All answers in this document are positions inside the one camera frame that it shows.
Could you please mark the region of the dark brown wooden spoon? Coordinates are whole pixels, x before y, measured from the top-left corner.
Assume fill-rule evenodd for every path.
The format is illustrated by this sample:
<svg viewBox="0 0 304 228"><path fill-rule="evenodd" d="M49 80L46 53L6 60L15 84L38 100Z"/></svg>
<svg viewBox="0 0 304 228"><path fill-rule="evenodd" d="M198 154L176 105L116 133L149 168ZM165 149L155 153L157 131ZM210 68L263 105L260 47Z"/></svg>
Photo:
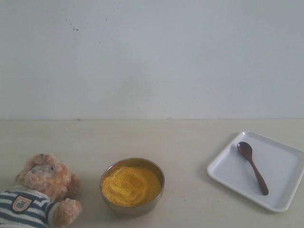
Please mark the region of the dark brown wooden spoon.
<svg viewBox="0 0 304 228"><path fill-rule="evenodd" d="M241 141L237 144L237 150L238 152L250 163L252 166L252 169L255 173L256 180L258 182L258 185L260 187L261 193L266 196L269 194L268 186L260 174L259 170L257 169L256 165L253 162L253 149L252 147L244 141Z"/></svg>

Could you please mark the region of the beige teddy bear striped sweater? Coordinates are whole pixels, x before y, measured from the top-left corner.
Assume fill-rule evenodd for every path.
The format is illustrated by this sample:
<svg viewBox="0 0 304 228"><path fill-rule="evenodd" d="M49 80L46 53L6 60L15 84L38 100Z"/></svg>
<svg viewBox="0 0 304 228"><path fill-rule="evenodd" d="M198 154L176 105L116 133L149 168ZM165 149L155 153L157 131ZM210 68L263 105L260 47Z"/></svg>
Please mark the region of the beige teddy bear striped sweater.
<svg viewBox="0 0 304 228"><path fill-rule="evenodd" d="M82 211L79 177L52 154L31 157L12 189L0 193L2 228L65 228Z"/></svg>

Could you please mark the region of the yellow millet grains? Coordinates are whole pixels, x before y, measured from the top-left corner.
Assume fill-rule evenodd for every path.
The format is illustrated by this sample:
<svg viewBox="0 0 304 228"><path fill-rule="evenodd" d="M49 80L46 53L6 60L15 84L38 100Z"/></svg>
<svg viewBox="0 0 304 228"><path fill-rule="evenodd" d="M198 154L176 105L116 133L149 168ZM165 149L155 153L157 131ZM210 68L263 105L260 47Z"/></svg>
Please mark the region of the yellow millet grains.
<svg viewBox="0 0 304 228"><path fill-rule="evenodd" d="M124 207L146 204L162 189L156 174L142 167L122 167L106 177L101 187L110 202Z"/></svg>

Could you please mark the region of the stainless steel bowl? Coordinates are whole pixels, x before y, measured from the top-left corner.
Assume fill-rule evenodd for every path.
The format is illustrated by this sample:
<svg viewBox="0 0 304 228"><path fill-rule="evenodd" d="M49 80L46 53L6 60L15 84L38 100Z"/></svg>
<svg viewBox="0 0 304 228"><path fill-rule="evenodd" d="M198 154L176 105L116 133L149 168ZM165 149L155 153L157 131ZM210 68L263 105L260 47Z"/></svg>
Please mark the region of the stainless steel bowl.
<svg viewBox="0 0 304 228"><path fill-rule="evenodd" d="M105 195L102 193L102 187L101 184L103 183L104 179L108 177L110 174L112 174L114 171L122 168L122 167L142 167L142 168L147 168L151 170L154 174L156 174L157 178L159 179L161 183L161 192L159 195L153 199L152 201L140 205L140 206L134 206L134 207L124 207L120 206L117 204L114 204L110 202ZM101 176L100 179L100 192L102 199L106 203L106 205L111 209L113 212L126 216L126 217L140 217L145 214L148 214L151 212L157 205L157 203L160 201L163 192L164 192L164 187L165 187L165 176L162 171L162 169L154 162L145 159L145 158L126 158L120 161L117 161L116 163L112 164L110 167L108 167L104 173Z"/></svg>

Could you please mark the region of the white rectangular plastic tray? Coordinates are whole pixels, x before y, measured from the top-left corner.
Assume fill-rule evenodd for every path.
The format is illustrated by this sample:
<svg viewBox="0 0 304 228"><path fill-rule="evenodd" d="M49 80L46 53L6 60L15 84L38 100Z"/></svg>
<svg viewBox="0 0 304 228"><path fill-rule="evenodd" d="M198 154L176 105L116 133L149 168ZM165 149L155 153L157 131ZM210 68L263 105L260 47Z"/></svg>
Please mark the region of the white rectangular plastic tray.
<svg viewBox="0 0 304 228"><path fill-rule="evenodd" d="M259 206L285 212L304 174L304 152L242 131L210 162L207 173Z"/></svg>

